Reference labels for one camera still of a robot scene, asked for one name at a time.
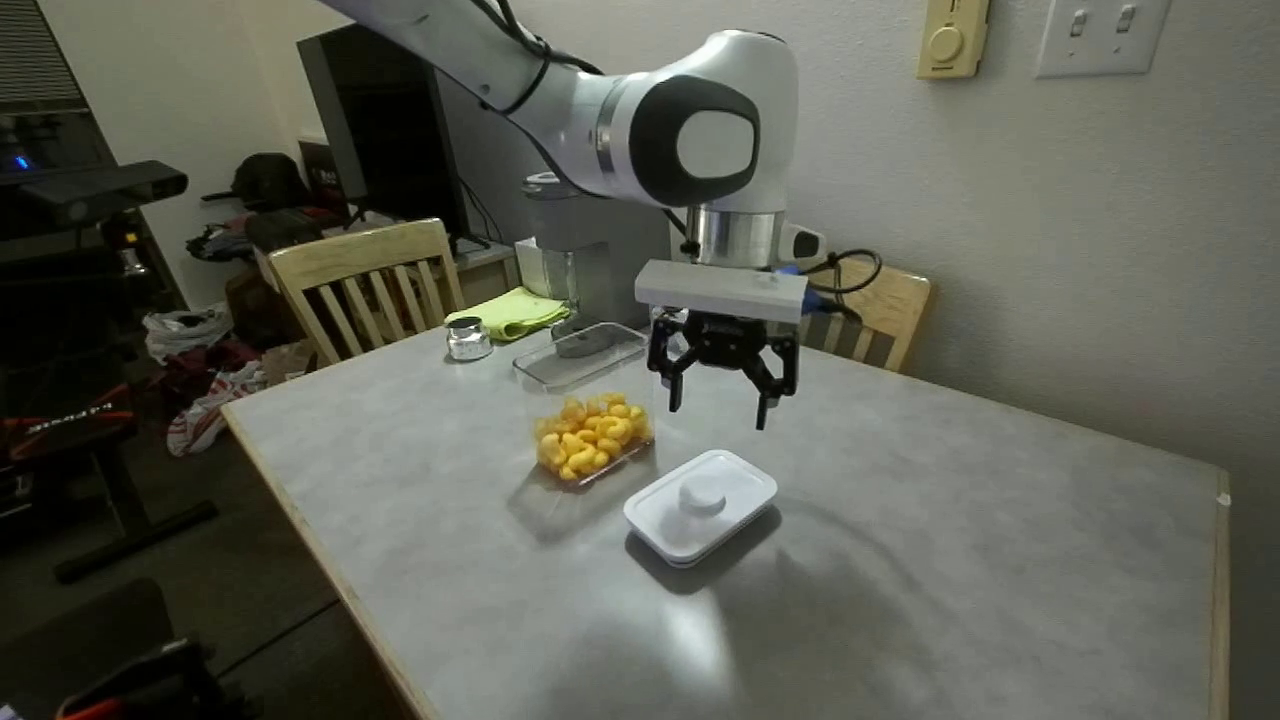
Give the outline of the grey coffee maker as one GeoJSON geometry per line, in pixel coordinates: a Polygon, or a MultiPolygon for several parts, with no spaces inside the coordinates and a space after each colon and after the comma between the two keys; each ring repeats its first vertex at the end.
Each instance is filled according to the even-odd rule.
{"type": "Polygon", "coordinates": [[[570,311],[550,324],[552,338],[603,322],[645,328],[649,309],[634,282],[650,260],[671,258],[667,217],[588,196],[549,170],[526,177],[521,192],[532,223],[532,236],[515,245],[524,288],[570,311]]]}

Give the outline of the yellow-green cloth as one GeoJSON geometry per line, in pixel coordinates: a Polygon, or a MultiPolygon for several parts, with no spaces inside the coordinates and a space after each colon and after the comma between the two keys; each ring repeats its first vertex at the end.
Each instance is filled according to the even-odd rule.
{"type": "Polygon", "coordinates": [[[466,316],[477,318],[492,340],[507,343],[545,329],[570,314],[566,301],[547,299],[520,286],[472,307],[451,313],[445,316],[445,323],[466,316]]]}

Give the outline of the black backpack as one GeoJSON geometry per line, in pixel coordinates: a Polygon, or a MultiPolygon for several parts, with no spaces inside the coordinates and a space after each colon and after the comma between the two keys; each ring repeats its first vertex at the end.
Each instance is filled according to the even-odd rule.
{"type": "Polygon", "coordinates": [[[234,200],[247,211],[275,211],[311,204],[294,160],[283,152],[248,155],[234,170],[230,188],[204,195],[202,202],[234,200]]]}

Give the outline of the white lid with round button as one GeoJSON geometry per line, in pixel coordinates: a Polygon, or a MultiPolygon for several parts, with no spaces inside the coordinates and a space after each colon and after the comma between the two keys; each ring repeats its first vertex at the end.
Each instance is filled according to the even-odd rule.
{"type": "Polygon", "coordinates": [[[713,448],[641,488],[623,503],[630,530],[672,568],[690,568],[773,506],[776,479],[713,448]]]}

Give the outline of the wooden chair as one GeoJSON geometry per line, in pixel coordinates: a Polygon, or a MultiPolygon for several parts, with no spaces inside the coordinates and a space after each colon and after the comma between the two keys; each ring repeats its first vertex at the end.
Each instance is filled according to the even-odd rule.
{"type": "Polygon", "coordinates": [[[324,237],[268,263],[321,366],[444,325],[467,306],[438,219],[324,237]]]}
{"type": "Polygon", "coordinates": [[[924,277],[868,258],[841,258],[806,269],[817,310],[797,327],[805,347],[855,363],[905,373],[918,331],[931,307],[924,277]]]}

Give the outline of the white wall switch plate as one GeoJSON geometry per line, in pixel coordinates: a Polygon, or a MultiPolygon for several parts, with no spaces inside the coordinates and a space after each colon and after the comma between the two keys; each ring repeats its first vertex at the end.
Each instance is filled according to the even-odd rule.
{"type": "Polygon", "coordinates": [[[1037,79],[1149,72],[1172,0],[1051,0],[1037,79]]]}

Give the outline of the small glass jar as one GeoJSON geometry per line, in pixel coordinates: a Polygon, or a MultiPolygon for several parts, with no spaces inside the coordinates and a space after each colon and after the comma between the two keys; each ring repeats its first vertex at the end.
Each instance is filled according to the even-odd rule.
{"type": "Polygon", "coordinates": [[[454,363],[474,363],[493,352],[493,342],[480,316],[462,315],[445,323],[447,347],[454,363]]]}

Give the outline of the clear plastic container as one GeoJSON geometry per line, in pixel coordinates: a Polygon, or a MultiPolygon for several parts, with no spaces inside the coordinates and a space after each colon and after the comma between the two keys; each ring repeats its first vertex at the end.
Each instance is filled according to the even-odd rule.
{"type": "Polygon", "coordinates": [[[534,459],[559,488],[589,486],[654,445],[648,350],[644,333],[598,323],[515,356],[534,459]]]}

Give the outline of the heap of clothes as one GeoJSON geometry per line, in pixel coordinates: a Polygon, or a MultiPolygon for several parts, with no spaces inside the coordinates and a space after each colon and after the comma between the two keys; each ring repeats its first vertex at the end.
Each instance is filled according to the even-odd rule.
{"type": "Polygon", "coordinates": [[[225,405],[306,375],[319,361],[307,340],[260,354],[228,338],[168,357],[157,378],[172,414],[165,433],[168,452],[184,457],[207,450],[227,428],[225,405]]]}

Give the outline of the heap of yellow puffed snacks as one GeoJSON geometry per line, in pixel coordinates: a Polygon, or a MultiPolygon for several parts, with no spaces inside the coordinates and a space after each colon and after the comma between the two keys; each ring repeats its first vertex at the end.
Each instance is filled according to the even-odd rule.
{"type": "Polygon", "coordinates": [[[622,392],[568,396],[532,420],[538,465],[562,486],[585,486],[652,446],[657,433],[645,405],[622,392]]]}

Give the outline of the black bag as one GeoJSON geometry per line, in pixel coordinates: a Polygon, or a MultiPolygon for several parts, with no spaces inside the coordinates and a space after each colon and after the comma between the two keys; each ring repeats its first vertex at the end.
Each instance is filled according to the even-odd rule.
{"type": "Polygon", "coordinates": [[[0,720],[261,720],[138,579],[0,642],[0,720]]]}

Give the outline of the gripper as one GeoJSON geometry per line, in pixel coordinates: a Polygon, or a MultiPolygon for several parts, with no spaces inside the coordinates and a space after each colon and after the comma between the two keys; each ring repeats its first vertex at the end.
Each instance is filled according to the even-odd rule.
{"type": "Polygon", "coordinates": [[[669,413],[682,405],[684,373],[692,365],[741,370],[756,388],[755,429],[764,430],[769,410],[797,391],[799,357],[799,341],[772,334],[767,320],[690,311],[652,322],[646,366],[668,389],[669,413]],[[782,363],[781,377],[771,373],[764,351],[782,363]]]}

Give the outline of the black bench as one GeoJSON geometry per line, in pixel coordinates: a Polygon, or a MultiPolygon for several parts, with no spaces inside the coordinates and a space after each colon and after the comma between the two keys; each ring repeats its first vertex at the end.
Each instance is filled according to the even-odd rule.
{"type": "Polygon", "coordinates": [[[122,455],[125,439],[137,434],[138,415],[131,387],[120,382],[86,404],[60,415],[23,411],[3,419],[0,477],[35,479],[59,462],[88,459],[102,482],[116,537],[96,550],[68,559],[52,569],[56,582],[69,585],[218,518],[207,500],[163,519],[152,519],[122,455]]]}

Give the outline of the black monitor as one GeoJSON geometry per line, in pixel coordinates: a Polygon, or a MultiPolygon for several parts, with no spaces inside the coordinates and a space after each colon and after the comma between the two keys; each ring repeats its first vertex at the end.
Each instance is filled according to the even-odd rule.
{"type": "Polygon", "coordinates": [[[357,24],[302,38],[297,50],[348,202],[470,234],[435,70],[357,24]]]}

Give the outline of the white plastic bag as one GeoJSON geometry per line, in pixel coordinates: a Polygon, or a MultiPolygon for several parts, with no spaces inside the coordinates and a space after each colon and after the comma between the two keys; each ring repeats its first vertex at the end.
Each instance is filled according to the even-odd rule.
{"type": "Polygon", "coordinates": [[[227,302],[186,311],[148,313],[142,318],[147,355],[157,364],[228,337],[234,327],[227,302]]]}

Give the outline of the window blinds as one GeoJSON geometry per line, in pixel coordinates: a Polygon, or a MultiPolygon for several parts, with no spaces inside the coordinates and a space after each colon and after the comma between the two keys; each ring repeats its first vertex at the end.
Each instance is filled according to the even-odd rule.
{"type": "Polygon", "coordinates": [[[0,0],[0,115],[88,109],[37,0],[0,0]]]}

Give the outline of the beige wall thermostat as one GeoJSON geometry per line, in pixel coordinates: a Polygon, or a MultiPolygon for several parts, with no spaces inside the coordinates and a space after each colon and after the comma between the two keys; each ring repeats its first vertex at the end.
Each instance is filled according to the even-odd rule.
{"type": "Polygon", "coordinates": [[[927,0],[918,79],[974,77],[986,50],[989,0],[927,0]]]}

